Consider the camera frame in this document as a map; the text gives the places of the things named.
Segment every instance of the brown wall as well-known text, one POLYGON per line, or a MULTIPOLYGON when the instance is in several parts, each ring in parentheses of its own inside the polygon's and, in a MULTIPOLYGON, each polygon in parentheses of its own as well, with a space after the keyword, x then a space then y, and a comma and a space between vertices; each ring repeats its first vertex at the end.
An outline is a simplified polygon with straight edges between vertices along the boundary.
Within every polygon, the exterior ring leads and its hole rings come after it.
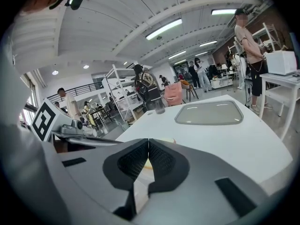
MULTIPOLYGON (((289 34, 290 29, 274 6, 271 6, 262 14, 260 14, 249 26, 247 26, 247 28, 251 33, 255 33, 259 29, 263 28, 263 23, 266 23, 266 25, 274 24, 281 45, 285 44, 288 48, 293 48, 289 34)), ((264 35, 261 37, 261 39, 262 41, 268 40, 268 36, 264 35)), ((228 51, 228 46, 233 46, 233 38, 231 38, 228 42, 226 42, 222 47, 220 47, 213 53, 216 64, 223 64, 226 62, 225 54, 228 51)))

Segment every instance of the microwave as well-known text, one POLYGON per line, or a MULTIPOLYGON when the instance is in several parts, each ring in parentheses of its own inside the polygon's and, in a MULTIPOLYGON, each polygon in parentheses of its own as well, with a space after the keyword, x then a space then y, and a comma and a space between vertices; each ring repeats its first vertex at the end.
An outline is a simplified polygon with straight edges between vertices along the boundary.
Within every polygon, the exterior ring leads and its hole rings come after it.
POLYGON ((269 73, 287 75, 297 70, 295 53, 291 51, 275 51, 265 54, 269 73))

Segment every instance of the black and white tag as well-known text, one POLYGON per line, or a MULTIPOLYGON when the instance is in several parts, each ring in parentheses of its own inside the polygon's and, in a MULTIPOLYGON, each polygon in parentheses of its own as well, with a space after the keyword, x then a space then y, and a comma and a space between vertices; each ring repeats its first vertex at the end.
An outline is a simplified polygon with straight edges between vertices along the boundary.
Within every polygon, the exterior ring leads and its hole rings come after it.
POLYGON ((32 126, 35 132, 37 133, 38 137, 42 141, 44 141, 45 136, 55 116, 55 112, 53 112, 50 109, 47 103, 43 103, 43 105, 38 111, 38 114, 35 116, 32 126))

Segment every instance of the railing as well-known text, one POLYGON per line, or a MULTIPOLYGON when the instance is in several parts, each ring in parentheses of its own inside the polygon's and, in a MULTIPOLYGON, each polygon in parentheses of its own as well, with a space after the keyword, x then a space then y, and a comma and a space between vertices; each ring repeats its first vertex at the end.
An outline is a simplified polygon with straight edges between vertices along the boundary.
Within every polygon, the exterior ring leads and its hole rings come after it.
MULTIPOLYGON (((92 91, 102 89, 102 88, 103 88, 102 83, 96 82, 96 83, 87 84, 87 85, 84 85, 81 87, 72 88, 72 89, 66 90, 66 92, 70 92, 75 97, 75 96, 81 95, 83 93, 92 92, 92 91)), ((60 97, 58 94, 52 95, 47 98, 52 103, 65 101, 65 98, 60 97)))

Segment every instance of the pink chair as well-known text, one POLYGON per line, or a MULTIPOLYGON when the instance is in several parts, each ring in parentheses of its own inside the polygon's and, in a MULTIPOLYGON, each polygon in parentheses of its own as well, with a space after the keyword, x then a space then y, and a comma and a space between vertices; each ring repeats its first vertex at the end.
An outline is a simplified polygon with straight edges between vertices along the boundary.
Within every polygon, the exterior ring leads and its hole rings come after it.
POLYGON ((181 82, 177 82, 165 87, 164 98, 169 106, 179 105, 182 102, 181 82))

